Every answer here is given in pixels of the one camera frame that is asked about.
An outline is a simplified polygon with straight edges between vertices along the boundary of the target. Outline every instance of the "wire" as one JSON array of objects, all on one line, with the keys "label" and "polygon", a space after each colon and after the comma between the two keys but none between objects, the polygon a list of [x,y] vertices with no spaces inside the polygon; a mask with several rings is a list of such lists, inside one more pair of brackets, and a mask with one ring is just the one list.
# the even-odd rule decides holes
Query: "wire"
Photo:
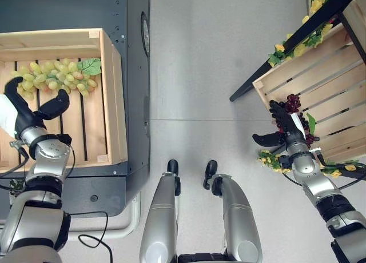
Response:
[{"label": "wire", "polygon": [[74,167],[75,167],[75,161],[76,161],[74,148],[71,145],[69,145],[69,147],[71,148],[71,150],[73,152],[74,161],[73,161],[73,165],[71,166],[71,169],[70,169],[69,173],[67,174],[66,178],[68,178],[70,176],[70,174],[73,172]]},{"label": "wire", "polygon": [[301,184],[297,183],[295,180],[292,180],[289,178],[285,173],[282,173],[284,177],[286,177],[288,180],[290,180],[292,183],[296,184],[297,186],[302,186]]},{"label": "wire", "polygon": [[[0,174],[0,179],[7,176],[7,175],[9,175],[9,174],[11,174],[11,173],[14,173],[16,170],[18,170],[21,167],[25,166],[25,164],[27,163],[27,161],[29,159],[29,156],[28,156],[27,152],[25,151],[25,149],[22,148],[22,147],[19,147],[17,150],[21,155],[23,155],[24,160],[18,166],[8,170],[6,173]],[[0,189],[8,190],[10,192],[18,192],[19,191],[18,189],[14,189],[14,188],[3,186],[3,185],[0,185]]]},{"label": "wire", "polygon": [[[94,237],[94,236],[90,236],[88,234],[80,234],[78,236],[78,239],[79,241],[81,242],[81,244],[87,246],[88,248],[92,248],[92,249],[95,249],[96,247],[98,247],[100,244],[102,244],[104,247],[107,248],[108,252],[109,252],[109,261],[110,263],[113,263],[113,253],[112,253],[112,250],[110,248],[110,246],[108,246],[105,242],[103,242],[103,237],[107,231],[107,227],[108,227],[108,213],[107,212],[104,212],[104,211],[96,211],[96,212],[87,212],[87,213],[70,213],[71,216],[80,216],[80,215],[84,215],[84,214],[92,214],[92,213],[103,213],[105,214],[105,217],[106,217],[106,221],[105,221],[105,226],[104,226],[104,230],[103,230],[103,233],[102,233],[102,236],[101,238],[97,238],[97,237]],[[91,238],[93,240],[96,240],[98,241],[98,243],[94,246],[92,245],[89,245],[87,243],[84,242],[84,240],[82,240],[81,238],[82,237],[87,237],[87,238]]]},{"label": "wire", "polygon": [[350,183],[348,183],[348,184],[346,184],[346,185],[343,185],[342,187],[339,187],[338,189],[340,189],[340,190],[343,190],[343,189],[345,189],[345,188],[348,188],[348,187],[351,187],[351,186],[353,186],[354,184],[356,184],[356,183],[358,183],[358,182],[360,182],[361,180],[363,180],[363,179],[365,179],[366,178],[366,165],[365,164],[363,164],[363,163],[358,163],[358,162],[349,162],[349,163],[339,163],[339,164],[334,164],[334,165],[330,165],[330,164],[326,164],[325,163],[325,161],[324,161],[324,157],[323,157],[323,155],[320,153],[320,152],[317,152],[317,157],[318,157],[318,159],[319,159],[319,161],[320,161],[320,163],[323,165],[323,166],[325,166],[325,167],[328,167],[328,168],[344,168],[344,167],[346,167],[346,166],[357,166],[357,167],[360,167],[360,168],[362,168],[363,170],[364,170],[364,174],[360,177],[360,178],[358,178],[358,179],[356,179],[356,180],[354,180],[354,181],[352,181],[352,182],[350,182]]}]

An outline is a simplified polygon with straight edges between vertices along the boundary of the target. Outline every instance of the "black joint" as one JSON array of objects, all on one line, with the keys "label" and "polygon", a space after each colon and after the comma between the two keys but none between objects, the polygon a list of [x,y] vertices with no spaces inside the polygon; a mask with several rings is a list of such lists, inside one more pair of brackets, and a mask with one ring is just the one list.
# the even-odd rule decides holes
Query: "black joint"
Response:
[{"label": "black joint", "polygon": [[205,171],[205,179],[203,186],[206,190],[210,189],[210,184],[208,184],[208,180],[211,179],[217,171],[217,162],[215,160],[210,160],[207,163],[206,171]]},{"label": "black joint", "polygon": [[340,194],[323,198],[316,204],[316,208],[325,222],[341,213],[355,210],[351,203]]},{"label": "black joint", "polygon": [[35,140],[32,141],[32,143],[29,146],[29,155],[31,156],[31,158],[33,158],[35,160],[35,149],[37,148],[37,144],[39,142],[42,142],[44,140],[49,140],[49,139],[58,139],[58,137],[55,134],[44,134],[42,136],[37,137]]},{"label": "black joint", "polygon": [[175,159],[169,160],[166,171],[178,175],[178,161]]},{"label": "black joint", "polygon": [[212,182],[211,192],[214,196],[222,196],[221,191],[222,177],[216,177]]},{"label": "black joint", "polygon": [[57,138],[64,144],[67,144],[67,146],[71,145],[71,141],[73,140],[71,136],[68,134],[57,134]]},{"label": "black joint", "polygon": [[181,179],[179,177],[176,177],[175,183],[176,183],[176,191],[174,195],[179,196],[181,194]]},{"label": "black joint", "polygon": [[14,243],[13,250],[26,246],[47,246],[53,248],[53,242],[47,238],[23,238]]},{"label": "black joint", "polygon": [[46,192],[51,192],[59,197],[61,197],[62,193],[62,182],[61,180],[52,177],[52,176],[39,176],[29,180],[26,185],[24,192],[30,190],[43,190]]}]

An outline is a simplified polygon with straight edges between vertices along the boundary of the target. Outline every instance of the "white pipe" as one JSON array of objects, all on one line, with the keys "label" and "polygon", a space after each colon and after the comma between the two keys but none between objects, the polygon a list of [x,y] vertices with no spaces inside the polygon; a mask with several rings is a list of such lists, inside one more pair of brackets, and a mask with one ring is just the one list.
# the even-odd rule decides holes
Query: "white pipe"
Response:
[{"label": "white pipe", "polygon": [[[106,231],[103,239],[120,239],[128,236],[137,227],[141,215],[141,192],[139,192],[131,202],[130,224],[124,228],[111,229]],[[87,230],[69,232],[69,241],[77,240],[80,234],[88,234],[100,238],[103,230]]]}]

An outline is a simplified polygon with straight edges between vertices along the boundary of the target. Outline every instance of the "black metal stand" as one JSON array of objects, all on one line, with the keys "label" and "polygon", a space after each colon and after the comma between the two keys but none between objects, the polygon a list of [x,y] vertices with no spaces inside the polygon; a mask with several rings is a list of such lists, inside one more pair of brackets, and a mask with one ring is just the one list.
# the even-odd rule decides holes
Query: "black metal stand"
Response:
[{"label": "black metal stand", "polygon": [[[310,17],[310,19],[302,25],[285,43],[285,51],[284,53],[290,53],[301,41],[303,41],[308,35],[310,35],[314,30],[316,30],[320,25],[322,25],[324,22],[330,20],[334,15],[341,14],[343,10],[349,5],[349,3],[352,0],[329,0],[327,3],[324,4],[324,6],[319,9],[313,16]],[[357,40],[355,34],[351,35],[349,34],[353,40],[353,42],[356,45],[356,42],[354,38]],[[247,81],[233,95],[230,96],[230,101],[235,101],[239,97],[241,97],[243,94],[248,92],[253,88],[252,83],[259,77],[261,77],[263,74],[268,72],[271,69],[271,65],[268,63],[268,60],[251,76],[248,78]]]}]

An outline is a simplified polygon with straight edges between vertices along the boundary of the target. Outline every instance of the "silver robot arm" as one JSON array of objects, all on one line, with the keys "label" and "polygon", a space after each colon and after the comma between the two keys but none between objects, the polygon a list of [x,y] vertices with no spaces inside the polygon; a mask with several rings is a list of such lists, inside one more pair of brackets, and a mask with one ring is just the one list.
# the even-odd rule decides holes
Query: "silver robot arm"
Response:
[{"label": "silver robot arm", "polygon": [[281,123],[284,133],[253,135],[261,146],[285,143],[289,156],[281,156],[280,163],[292,168],[295,180],[301,184],[311,203],[327,223],[335,238],[331,247],[339,263],[366,262],[366,218],[349,203],[337,186],[320,170],[305,143],[304,129],[297,114],[289,116],[275,101],[270,112]]},{"label": "silver robot arm", "polygon": [[61,210],[61,194],[66,178],[69,146],[61,136],[49,134],[43,119],[53,119],[69,106],[69,97],[60,90],[58,96],[32,112],[17,93],[22,78],[14,78],[0,96],[0,126],[12,137],[15,147],[29,147],[36,160],[25,180],[25,187],[14,200],[0,238],[1,263],[60,263],[57,253],[67,241],[70,215]]}]

